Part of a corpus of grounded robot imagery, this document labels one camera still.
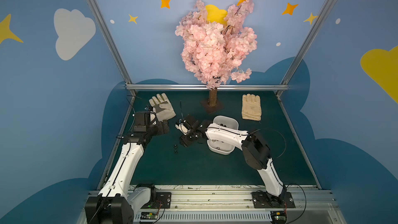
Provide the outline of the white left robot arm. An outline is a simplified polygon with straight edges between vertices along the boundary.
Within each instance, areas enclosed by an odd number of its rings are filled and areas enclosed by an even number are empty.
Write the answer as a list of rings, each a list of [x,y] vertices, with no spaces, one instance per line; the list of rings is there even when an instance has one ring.
[[[128,191],[137,164],[144,154],[145,145],[153,136],[169,131],[169,123],[164,120],[148,126],[146,131],[134,131],[124,136],[127,142],[122,146],[110,178],[98,195],[89,197],[86,202],[88,224],[132,224],[135,214],[144,206],[165,208],[165,204],[156,199],[157,193],[153,184],[138,184],[131,194]]]

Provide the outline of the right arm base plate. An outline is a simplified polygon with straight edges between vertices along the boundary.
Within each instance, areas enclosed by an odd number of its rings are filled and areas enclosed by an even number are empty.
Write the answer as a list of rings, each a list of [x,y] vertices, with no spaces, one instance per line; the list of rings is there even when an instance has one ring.
[[[265,191],[251,193],[255,208],[295,208],[295,203],[290,192],[282,194],[283,198],[273,196]]]

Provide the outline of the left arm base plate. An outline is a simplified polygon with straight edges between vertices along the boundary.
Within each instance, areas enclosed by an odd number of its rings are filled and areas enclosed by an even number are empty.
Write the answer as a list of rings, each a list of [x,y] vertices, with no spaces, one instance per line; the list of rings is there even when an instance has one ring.
[[[146,203],[142,209],[169,209],[171,207],[171,198],[171,192],[157,192],[155,199]]]

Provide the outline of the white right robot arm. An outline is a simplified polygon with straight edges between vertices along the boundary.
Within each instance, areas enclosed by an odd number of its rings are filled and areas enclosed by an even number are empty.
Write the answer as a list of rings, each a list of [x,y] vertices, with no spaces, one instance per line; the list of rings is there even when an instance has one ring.
[[[275,170],[268,143],[256,131],[241,131],[237,120],[226,116],[200,122],[187,115],[178,120],[175,127],[182,132],[179,139],[185,147],[198,139],[206,139],[208,148],[221,155],[229,155],[235,148],[240,149],[245,162],[257,170],[262,178],[269,203],[281,204],[284,201],[286,186]]]

